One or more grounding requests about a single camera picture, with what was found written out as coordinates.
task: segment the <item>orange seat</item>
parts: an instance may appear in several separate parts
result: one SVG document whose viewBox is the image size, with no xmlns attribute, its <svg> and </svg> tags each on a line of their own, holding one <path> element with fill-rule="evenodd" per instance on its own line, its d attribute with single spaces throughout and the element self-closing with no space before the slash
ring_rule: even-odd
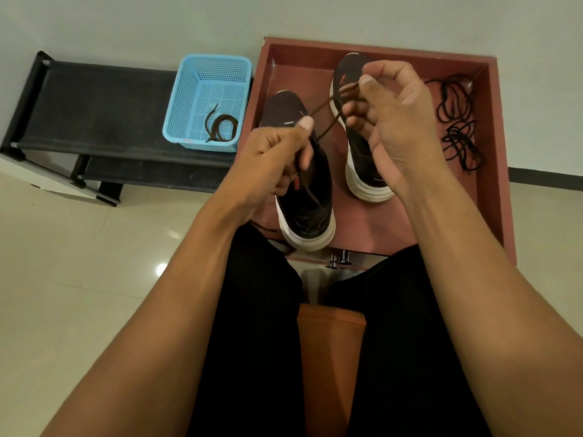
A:
<svg viewBox="0 0 583 437">
<path fill-rule="evenodd" d="M 342 308 L 300 305 L 306 434 L 344 436 L 350 418 L 364 315 Z"/>
</svg>

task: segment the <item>white sole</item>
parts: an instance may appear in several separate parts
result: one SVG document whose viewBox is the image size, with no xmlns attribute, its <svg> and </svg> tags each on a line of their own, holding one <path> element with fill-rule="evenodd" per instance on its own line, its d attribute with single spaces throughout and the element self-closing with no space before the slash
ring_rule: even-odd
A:
<svg viewBox="0 0 583 437">
<path fill-rule="evenodd" d="M 334 95 L 334 79 L 332 79 L 332 82 L 330 83 L 330 96 L 332 95 Z M 330 110 L 332 111 L 332 115 L 334 117 L 338 115 L 338 109 L 336 109 L 334 100 L 330 101 Z M 342 118 L 339 118 L 338 122 L 342 125 L 342 127 L 344 127 L 344 131 L 346 131 L 346 125 L 344 124 Z M 350 192 L 362 201 L 378 203 L 389 200 L 395 196 L 395 193 L 389 188 L 389 186 L 372 187 L 359 178 L 359 176 L 356 174 L 356 169 L 354 168 L 354 161 L 352 159 L 350 144 L 348 144 L 345 176 L 346 184 L 348 185 Z"/>
<path fill-rule="evenodd" d="M 317 238 L 304 239 L 299 237 L 292 231 L 291 228 L 289 228 L 286 219 L 283 217 L 281 208 L 279 208 L 279 202 L 277 198 L 275 199 L 275 205 L 278 209 L 278 219 L 281 233 L 289 245 L 295 249 L 301 250 L 303 252 L 315 252 L 317 250 L 323 249 L 334 238 L 334 234 L 336 234 L 336 218 L 334 218 L 334 210 L 332 210 L 332 214 L 330 215 L 330 224 L 328 224 L 328 228 L 326 228 L 324 233 L 319 235 Z"/>
</svg>

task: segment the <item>sneaker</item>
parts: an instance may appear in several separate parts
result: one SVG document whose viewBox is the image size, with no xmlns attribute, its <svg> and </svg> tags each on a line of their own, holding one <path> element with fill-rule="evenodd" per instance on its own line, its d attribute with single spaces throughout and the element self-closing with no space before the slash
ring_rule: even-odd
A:
<svg viewBox="0 0 583 437">
<path fill-rule="evenodd" d="M 259 127 L 293 127 L 306 115 L 308 111 L 301 99 L 289 90 L 282 90 L 265 103 Z M 298 169 L 298 176 L 290 183 L 287 193 L 276 199 L 283 237 L 291 246 L 305 252 L 324 248 L 336 233 L 328 158 L 314 132 L 310 142 L 314 156 L 309 168 Z"/>
<path fill-rule="evenodd" d="M 346 55 L 334 71 L 330 85 L 330 96 L 338 96 L 340 89 L 347 84 L 357 83 L 362 75 L 363 66 L 368 58 L 353 52 Z M 343 102 L 336 98 L 330 101 L 332 114 L 340 113 L 340 124 L 348 138 L 348 157 L 346 159 L 346 183 L 354 196 L 366 202 L 383 202 L 394 196 L 383 181 L 373 161 L 368 141 L 357 131 L 346 128 L 346 116 L 342 113 Z"/>
</svg>

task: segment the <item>blue basket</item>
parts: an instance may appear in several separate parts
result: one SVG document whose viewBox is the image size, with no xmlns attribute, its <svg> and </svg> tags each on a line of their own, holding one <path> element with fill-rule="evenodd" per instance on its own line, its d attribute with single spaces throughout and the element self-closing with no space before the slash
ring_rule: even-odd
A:
<svg viewBox="0 0 583 437">
<path fill-rule="evenodd" d="M 162 134 L 171 143 L 186 148 L 210 151 L 237 151 L 243 117 L 247 107 L 251 83 L 251 61 L 243 56 L 187 55 L 180 63 L 174 88 L 168 104 Z M 209 112 L 219 105 L 209 118 L 212 126 L 219 115 L 226 113 L 238 121 L 232 141 L 206 142 L 209 134 L 205 120 Z M 224 121 L 219 130 L 230 137 L 233 125 Z"/>
</svg>

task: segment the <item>black pants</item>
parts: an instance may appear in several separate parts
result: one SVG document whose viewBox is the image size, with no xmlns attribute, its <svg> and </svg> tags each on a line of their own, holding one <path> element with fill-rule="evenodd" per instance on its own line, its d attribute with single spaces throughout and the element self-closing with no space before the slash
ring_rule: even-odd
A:
<svg viewBox="0 0 583 437">
<path fill-rule="evenodd" d="M 189 435 L 303 435 L 302 281 L 253 226 L 237 230 Z M 367 320 L 348 435 L 490 435 L 417 246 L 330 289 Z"/>
</svg>

